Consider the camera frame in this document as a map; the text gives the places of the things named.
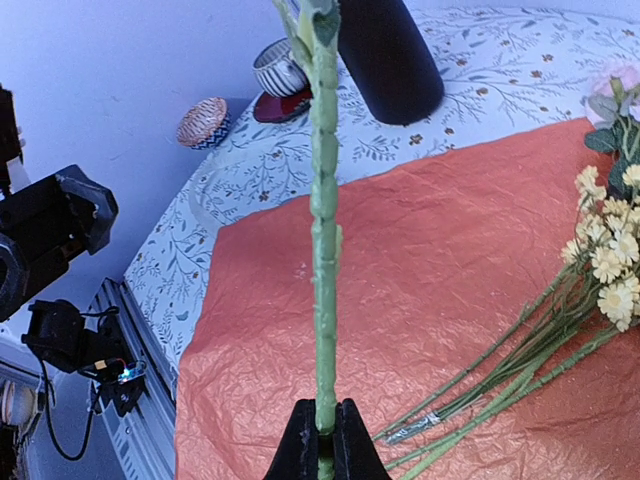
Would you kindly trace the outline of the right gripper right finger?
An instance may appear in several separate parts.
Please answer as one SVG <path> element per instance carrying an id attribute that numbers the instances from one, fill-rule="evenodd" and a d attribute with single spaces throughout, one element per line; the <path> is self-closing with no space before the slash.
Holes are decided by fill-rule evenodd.
<path id="1" fill-rule="evenodd" d="M 390 480 L 353 399 L 336 406 L 333 458 L 337 480 Z"/>

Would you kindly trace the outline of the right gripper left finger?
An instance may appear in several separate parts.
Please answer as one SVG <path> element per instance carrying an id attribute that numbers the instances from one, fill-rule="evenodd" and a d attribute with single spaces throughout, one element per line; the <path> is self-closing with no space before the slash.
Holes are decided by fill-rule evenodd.
<path id="1" fill-rule="evenodd" d="M 315 401 L 298 400 L 264 480 L 317 480 L 319 434 Z"/>

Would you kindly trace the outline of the orange yellow wrapping paper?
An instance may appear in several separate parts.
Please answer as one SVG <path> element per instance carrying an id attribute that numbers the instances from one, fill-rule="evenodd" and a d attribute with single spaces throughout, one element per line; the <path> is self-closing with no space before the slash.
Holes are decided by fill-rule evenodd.
<path id="1" fill-rule="evenodd" d="M 584 119 L 417 160 L 341 187 L 336 392 L 371 433 L 469 366 L 559 272 L 574 180 L 609 160 Z M 180 479 L 260 479 L 315 394 L 307 198 L 223 228 L 179 364 Z M 428 479 L 635 479 L 631 331 L 479 426 Z"/>

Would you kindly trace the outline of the pink artificial flower stem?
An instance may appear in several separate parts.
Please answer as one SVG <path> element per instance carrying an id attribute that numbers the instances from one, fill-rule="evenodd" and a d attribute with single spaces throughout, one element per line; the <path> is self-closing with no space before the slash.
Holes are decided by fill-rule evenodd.
<path id="1" fill-rule="evenodd" d="M 302 1 L 295 18 L 286 1 L 276 1 L 291 43 L 294 58 L 306 74 L 313 94 L 312 170 L 310 212 L 314 286 L 315 329 L 315 426 L 319 434 L 318 477 L 335 479 L 333 452 L 336 426 L 335 391 L 337 368 L 337 287 L 342 229 L 337 224 L 339 141 L 337 71 L 338 34 L 341 17 L 336 1 Z"/>

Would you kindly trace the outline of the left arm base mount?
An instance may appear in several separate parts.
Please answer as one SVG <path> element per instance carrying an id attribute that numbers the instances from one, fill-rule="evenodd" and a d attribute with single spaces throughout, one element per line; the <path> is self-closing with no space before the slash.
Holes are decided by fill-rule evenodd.
<path id="1" fill-rule="evenodd" d="M 66 300 L 37 300 L 21 341 L 41 361 L 97 383 L 105 406 L 118 416 L 132 412 L 145 390 L 146 362 L 129 347 L 119 323 L 120 310 L 82 313 Z"/>

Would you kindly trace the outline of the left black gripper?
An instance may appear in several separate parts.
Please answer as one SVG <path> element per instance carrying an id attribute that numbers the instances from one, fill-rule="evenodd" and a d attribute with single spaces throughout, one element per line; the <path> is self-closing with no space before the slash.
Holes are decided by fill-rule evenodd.
<path id="1" fill-rule="evenodd" d="M 110 242 L 119 213 L 113 192 L 77 165 L 1 201 L 1 320 L 54 283 L 83 252 Z"/>

